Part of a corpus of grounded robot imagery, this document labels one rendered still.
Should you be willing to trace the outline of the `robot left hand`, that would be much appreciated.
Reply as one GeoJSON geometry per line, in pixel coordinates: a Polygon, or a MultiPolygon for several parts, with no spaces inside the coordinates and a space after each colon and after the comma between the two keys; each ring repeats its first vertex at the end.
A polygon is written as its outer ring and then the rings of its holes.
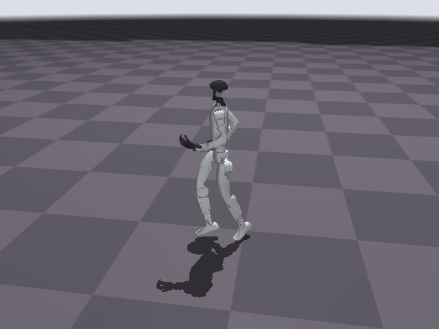
{"type": "Polygon", "coordinates": [[[193,149],[195,151],[195,148],[201,149],[202,146],[199,144],[193,144],[191,141],[189,141],[189,139],[187,138],[187,136],[185,135],[186,140],[182,137],[182,134],[180,135],[179,139],[180,139],[180,144],[186,148],[189,149],[193,149]]]}

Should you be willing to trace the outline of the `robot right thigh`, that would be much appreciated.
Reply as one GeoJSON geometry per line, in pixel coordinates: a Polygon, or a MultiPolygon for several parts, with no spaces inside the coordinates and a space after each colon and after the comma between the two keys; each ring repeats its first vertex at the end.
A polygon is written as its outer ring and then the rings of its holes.
{"type": "Polygon", "coordinates": [[[196,192],[200,197],[206,197],[209,192],[208,188],[204,185],[204,182],[212,172],[213,166],[211,162],[217,164],[213,159],[213,151],[209,151],[205,155],[198,169],[195,187],[196,187],[196,192]]]}

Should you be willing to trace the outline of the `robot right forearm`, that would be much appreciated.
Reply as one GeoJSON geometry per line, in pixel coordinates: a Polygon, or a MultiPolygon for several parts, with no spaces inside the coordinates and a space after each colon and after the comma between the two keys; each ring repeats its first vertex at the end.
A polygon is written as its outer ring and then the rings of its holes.
{"type": "Polygon", "coordinates": [[[233,133],[236,132],[236,129],[231,129],[230,126],[228,127],[228,131],[227,131],[227,137],[228,140],[230,139],[230,137],[233,135],[233,133]]]}

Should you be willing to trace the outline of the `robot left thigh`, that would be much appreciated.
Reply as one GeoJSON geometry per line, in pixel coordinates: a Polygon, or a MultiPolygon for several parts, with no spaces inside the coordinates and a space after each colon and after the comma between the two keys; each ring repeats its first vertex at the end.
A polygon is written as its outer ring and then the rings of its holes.
{"type": "MultiPolygon", "coordinates": [[[[217,164],[216,183],[219,195],[226,205],[229,204],[230,198],[235,197],[230,194],[230,179],[226,173],[232,172],[233,164],[227,158],[221,158],[221,162],[217,164]]],[[[229,206],[229,205],[228,205],[229,206]]]]}

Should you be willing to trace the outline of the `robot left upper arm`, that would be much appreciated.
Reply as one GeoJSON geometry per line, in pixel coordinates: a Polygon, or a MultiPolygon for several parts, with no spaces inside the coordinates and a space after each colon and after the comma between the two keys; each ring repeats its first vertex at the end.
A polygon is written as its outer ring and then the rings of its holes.
{"type": "Polygon", "coordinates": [[[227,137],[227,132],[226,132],[224,111],[221,108],[217,109],[217,110],[215,110],[213,115],[214,115],[214,119],[215,119],[215,122],[217,125],[217,130],[220,133],[220,136],[218,136],[217,139],[220,137],[224,137],[226,139],[226,142],[227,142],[228,137],[227,137]]]}

